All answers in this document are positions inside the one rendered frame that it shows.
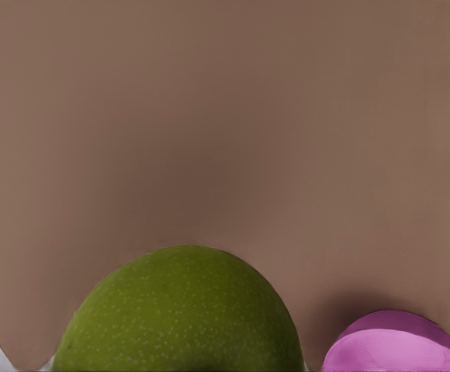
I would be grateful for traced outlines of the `green apple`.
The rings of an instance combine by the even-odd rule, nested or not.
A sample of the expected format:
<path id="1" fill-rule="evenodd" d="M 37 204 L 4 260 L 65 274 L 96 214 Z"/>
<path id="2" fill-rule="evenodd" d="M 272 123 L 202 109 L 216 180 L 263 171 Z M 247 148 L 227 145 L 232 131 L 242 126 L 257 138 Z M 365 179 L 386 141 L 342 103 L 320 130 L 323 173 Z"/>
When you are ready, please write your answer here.
<path id="1" fill-rule="evenodd" d="M 100 281 L 67 326 L 53 372 L 304 372 L 283 300 L 250 264 L 173 246 Z"/>

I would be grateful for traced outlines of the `pink bowl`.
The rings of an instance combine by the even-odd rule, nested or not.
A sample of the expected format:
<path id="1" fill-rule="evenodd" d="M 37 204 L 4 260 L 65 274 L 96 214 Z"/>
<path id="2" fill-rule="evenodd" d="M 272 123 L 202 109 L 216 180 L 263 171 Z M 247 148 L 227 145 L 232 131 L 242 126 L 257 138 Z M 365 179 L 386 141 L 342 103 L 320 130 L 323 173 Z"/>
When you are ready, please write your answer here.
<path id="1" fill-rule="evenodd" d="M 381 310 L 354 321 L 328 350 L 323 372 L 450 372 L 450 335 L 411 312 Z"/>

